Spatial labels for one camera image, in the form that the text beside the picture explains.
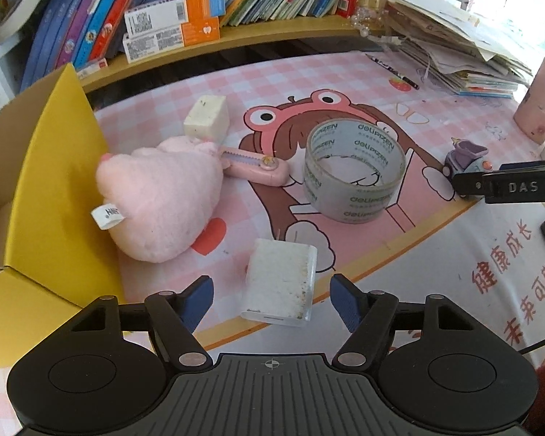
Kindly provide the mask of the white power adapter block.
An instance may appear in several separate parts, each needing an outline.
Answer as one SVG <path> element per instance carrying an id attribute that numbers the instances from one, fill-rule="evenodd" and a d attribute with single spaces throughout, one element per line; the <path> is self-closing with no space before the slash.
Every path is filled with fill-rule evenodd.
<path id="1" fill-rule="evenodd" d="M 257 239 L 250 256 L 240 316 L 246 320 L 303 327 L 311 318 L 317 248 Z"/>

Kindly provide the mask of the pink plush pig toy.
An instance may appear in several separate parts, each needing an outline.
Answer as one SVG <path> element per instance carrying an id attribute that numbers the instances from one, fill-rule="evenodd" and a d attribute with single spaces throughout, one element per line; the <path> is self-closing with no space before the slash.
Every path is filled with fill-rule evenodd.
<path id="1" fill-rule="evenodd" d="M 118 248 L 137 261 L 163 263 L 189 249 L 219 202 L 219 145 L 176 136 L 155 148 L 104 154 L 95 173 L 103 204 L 91 211 Z"/>

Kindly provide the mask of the clear packing tape roll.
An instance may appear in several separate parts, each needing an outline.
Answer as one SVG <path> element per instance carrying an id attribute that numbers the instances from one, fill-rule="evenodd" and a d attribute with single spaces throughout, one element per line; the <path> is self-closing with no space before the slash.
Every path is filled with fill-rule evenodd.
<path id="1" fill-rule="evenodd" d="M 334 119 L 309 133 L 303 189 L 318 213 L 337 222 L 360 225 L 393 205 L 407 169 L 404 149 L 382 127 L 361 120 Z"/>

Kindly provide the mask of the pink pen cup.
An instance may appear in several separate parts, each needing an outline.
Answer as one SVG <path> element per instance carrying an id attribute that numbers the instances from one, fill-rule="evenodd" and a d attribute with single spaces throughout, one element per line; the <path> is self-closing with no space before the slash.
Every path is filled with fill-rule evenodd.
<path id="1" fill-rule="evenodd" d="M 513 119 L 532 141 L 539 145 L 545 141 L 545 58 Z"/>

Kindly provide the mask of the yellow cardboard box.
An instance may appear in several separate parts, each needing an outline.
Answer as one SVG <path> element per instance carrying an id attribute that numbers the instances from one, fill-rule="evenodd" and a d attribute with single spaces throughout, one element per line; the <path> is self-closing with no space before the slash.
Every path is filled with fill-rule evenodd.
<path id="1" fill-rule="evenodd" d="M 0 111 L 0 368 L 95 298 L 123 293 L 116 246 L 91 218 L 106 151 L 72 66 Z"/>

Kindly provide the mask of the stack of papers and booklets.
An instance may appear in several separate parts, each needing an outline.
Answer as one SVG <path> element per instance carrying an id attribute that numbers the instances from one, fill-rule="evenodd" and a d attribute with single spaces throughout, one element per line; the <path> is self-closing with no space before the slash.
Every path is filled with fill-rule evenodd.
<path id="1" fill-rule="evenodd" d="M 512 97 L 532 71 L 510 43 L 480 19 L 446 0 L 382 0 L 384 22 L 398 33 L 401 50 L 422 63 L 456 94 Z"/>

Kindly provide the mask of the pink cartoon desk mat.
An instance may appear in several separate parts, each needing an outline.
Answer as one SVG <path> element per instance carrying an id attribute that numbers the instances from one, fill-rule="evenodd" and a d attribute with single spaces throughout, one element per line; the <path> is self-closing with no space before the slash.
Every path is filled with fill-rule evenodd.
<path id="1" fill-rule="evenodd" d="M 454 193 L 440 171 L 453 138 L 486 146 L 494 165 L 538 158 L 540 147 L 514 122 L 516 100 L 457 97 L 404 54 L 384 52 L 377 58 L 420 89 L 354 51 L 179 78 L 103 109 L 88 100 L 107 143 L 105 153 L 120 154 L 180 135 L 203 94 L 226 96 L 226 144 L 277 154 L 292 171 L 281 188 L 225 179 L 206 235 L 174 260 L 137 262 L 116 247 L 123 286 L 117 297 L 141 302 L 151 293 L 180 291 L 198 276 L 211 276 L 213 306 L 195 332 L 211 355 L 333 356 L 347 337 L 329 301 L 334 273 L 404 301 L 445 294 L 518 350 L 545 339 L 545 204 L 469 202 Z M 316 213 L 302 187 L 308 133 L 314 124 L 336 117 L 376 122 L 407 153 L 408 169 L 393 205 L 363 225 Z M 305 326 L 269 326 L 240 316 L 245 272 L 259 238 L 317 248 L 314 305 Z M 20 427 L 5 390 L 11 366 L 0 368 L 0 435 Z"/>

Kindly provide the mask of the black marker pen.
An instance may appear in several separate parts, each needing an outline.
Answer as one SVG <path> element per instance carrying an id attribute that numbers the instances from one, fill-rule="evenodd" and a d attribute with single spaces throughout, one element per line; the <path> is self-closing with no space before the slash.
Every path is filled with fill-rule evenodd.
<path id="1" fill-rule="evenodd" d="M 408 85 L 410 85 L 413 89 L 415 90 L 419 90 L 420 87 L 418 86 L 417 83 L 415 83 L 413 80 L 411 80 L 409 77 L 407 76 L 404 76 L 401 72 L 399 72 L 398 70 L 396 70 L 395 68 L 393 68 L 392 66 L 388 65 L 387 63 L 381 61 L 380 59 L 378 59 L 377 57 L 373 56 L 373 55 L 370 55 L 369 53 L 366 53 L 365 54 L 371 61 L 373 61 L 374 63 L 376 63 L 377 65 L 379 65 L 380 67 L 382 67 L 383 69 L 385 69 L 386 71 L 388 71 L 389 73 L 391 73 L 392 75 L 396 76 L 397 78 L 399 78 L 400 80 L 404 81 L 404 83 L 407 83 Z"/>

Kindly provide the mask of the pink utility knife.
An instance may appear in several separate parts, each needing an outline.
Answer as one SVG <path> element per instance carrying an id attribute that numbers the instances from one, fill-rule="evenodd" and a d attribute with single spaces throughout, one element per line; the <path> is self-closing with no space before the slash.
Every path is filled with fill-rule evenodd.
<path id="1" fill-rule="evenodd" d="M 290 166 L 286 161 L 267 154 L 222 147 L 220 158 L 225 175 L 260 185 L 281 187 L 290 176 Z"/>

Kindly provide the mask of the white cube charger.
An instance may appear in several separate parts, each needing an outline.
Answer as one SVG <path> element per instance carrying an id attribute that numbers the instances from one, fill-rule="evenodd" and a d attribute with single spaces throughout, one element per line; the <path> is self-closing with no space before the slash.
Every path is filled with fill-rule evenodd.
<path id="1" fill-rule="evenodd" d="M 184 134 L 221 144 L 227 136 L 230 120 L 226 96 L 203 94 L 184 121 Z"/>

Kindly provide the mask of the lower white orange carton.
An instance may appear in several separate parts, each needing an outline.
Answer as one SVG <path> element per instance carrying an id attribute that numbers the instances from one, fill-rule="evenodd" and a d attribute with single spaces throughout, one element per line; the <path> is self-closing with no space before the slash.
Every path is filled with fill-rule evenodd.
<path id="1" fill-rule="evenodd" d="M 134 63 L 176 48 L 210 43 L 219 39 L 219 18 L 213 17 L 158 29 L 148 35 L 131 39 L 124 36 L 123 48 L 128 62 Z"/>

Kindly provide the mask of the white orange carton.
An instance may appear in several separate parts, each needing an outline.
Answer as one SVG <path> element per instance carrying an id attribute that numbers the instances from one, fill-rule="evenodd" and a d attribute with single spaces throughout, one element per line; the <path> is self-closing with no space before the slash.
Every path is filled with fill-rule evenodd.
<path id="1" fill-rule="evenodd" d="M 224 14 L 225 0 L 157 0 L 127 10 L 124 20 L 128 37 L 136 37 Z"/>
<path id="2" fill-rule="evenodd" d="M 148 35 L 131 39 L 124 36 L 123 48 L 128 62 L 134 63 L 176 48 L 210 43 L 219 39 L 219 18 L 213 17 L 158 29 Z"/>

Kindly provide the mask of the upper white orange carton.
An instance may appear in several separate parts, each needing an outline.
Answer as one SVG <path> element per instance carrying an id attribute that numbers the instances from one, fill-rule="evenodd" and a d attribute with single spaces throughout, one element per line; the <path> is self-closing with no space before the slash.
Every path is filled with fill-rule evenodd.
<path id="1" fill-rule="evenodd" d="M 136 37 L 224 14 L 225 0 L 157 0 L 127 10 L 124 20 L 128 37 Z"/>

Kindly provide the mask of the wooden bookshelf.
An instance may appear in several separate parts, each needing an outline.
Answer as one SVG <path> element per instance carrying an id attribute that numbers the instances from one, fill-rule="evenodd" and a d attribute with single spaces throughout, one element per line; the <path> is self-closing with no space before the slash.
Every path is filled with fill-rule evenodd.
<path id="1" fill-rule="evenodd" d="M 80 76 L 79 81 L 86 93 L 93 92 L 130 76 L 162 65 L 241 46 L 273 43 L 281 40 L 311 39 L 312 37 L 355 36 L 358 30 L 352 22 L 340 16 L 324 18 L 300 17 L 285 21 L 261 22 L 220 30 L 220 39 L 188 47 L 179 47 L 130 63 L 120 55 L 107 65 L 98 65 L 89 75 Z M 14 98 L 14 91 L 0 65 L 0 109 Z"/>

